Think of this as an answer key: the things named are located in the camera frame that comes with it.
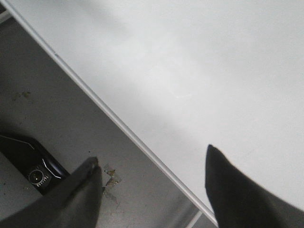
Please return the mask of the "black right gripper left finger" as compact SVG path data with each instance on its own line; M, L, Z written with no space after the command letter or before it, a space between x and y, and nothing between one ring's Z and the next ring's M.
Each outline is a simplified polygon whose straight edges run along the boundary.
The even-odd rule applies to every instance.
M96 157L34 203L3 219L2 228L94 228L102 198L102 170Z

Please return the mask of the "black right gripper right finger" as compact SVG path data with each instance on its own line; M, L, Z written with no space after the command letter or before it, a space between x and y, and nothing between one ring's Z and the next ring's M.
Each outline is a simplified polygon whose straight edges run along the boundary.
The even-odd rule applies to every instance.
M205 189L220 228L302 228L304 212L237 169L213 145L205 160Z

